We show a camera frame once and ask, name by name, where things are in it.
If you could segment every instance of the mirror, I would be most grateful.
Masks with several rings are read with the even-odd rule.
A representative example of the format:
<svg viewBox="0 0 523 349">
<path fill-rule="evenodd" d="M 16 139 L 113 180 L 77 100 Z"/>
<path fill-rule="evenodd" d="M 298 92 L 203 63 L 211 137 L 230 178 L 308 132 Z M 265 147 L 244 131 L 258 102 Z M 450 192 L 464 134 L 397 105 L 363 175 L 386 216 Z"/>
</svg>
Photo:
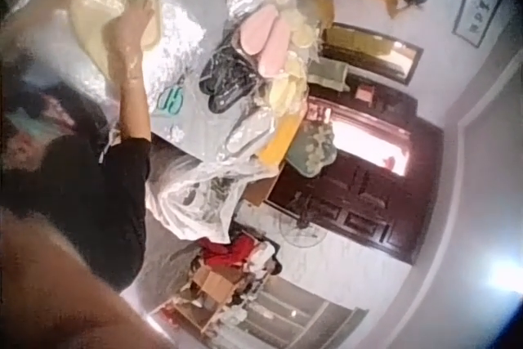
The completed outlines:
<svg viewBox="0 0 523 349">
<path fill-rule="evenodd" d="M 322 56 L 408 85 L 423 49 L 356 26 L 334 24 L 324 31 Z"/>
</svg>

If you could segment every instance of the dark brown door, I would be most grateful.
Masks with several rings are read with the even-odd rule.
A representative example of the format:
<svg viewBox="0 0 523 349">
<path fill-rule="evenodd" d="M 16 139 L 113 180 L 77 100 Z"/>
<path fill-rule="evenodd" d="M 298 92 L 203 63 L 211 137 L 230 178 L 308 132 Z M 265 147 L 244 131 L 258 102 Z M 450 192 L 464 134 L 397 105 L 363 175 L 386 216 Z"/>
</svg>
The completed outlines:
<svg viewBox="0 0 523 349">
<path fill-rule="evenodd" d="M 419 119 L 409 131 L 404 176 L 338 149 L 335 162 L 313 179 L 286 165 L 269 201 L 413 263 L 436 196 L 442 140 L 438 128 Z"/>
</svg>

